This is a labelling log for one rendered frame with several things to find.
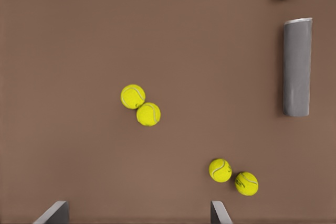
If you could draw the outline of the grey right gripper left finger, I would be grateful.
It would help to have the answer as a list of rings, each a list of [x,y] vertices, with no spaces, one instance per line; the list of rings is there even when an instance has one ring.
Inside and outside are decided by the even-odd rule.
[[[32,224],[69,224],[68,201],[57,201]]]

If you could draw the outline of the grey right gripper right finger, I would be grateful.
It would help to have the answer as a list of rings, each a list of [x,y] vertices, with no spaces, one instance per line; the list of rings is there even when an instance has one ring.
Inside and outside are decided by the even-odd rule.
[[[211,224],[233,224],[221,201],[211,201]]]

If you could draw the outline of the yellow tennis ball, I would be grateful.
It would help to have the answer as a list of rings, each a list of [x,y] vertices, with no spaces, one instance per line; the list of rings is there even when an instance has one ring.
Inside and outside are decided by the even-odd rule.
[[[137,109],[136,118],[144,126],[154,126],[160,121],[160,108],[154,103],[146,102]]]
[[[259,183],[252,173],[240,172],[235,178],[235,186],[242,195],[253,196],[258,191]]]
[[[145,102],[144,90],[136,84],[130,84],[121,91],[120,99],[128,109],[137,109]]]
[[[223,158],[217,158],[212,160],[209,165],[208,171],[210,177],[218,183],[225,183],[232,176],[232,168],[228,161]]]

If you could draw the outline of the grey tennis ball tube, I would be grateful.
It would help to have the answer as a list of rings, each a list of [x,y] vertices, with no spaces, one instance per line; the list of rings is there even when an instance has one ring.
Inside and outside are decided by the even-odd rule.
[[[309,115],[312,23],[309,17],[283,25],[283,113],[287,116]]]

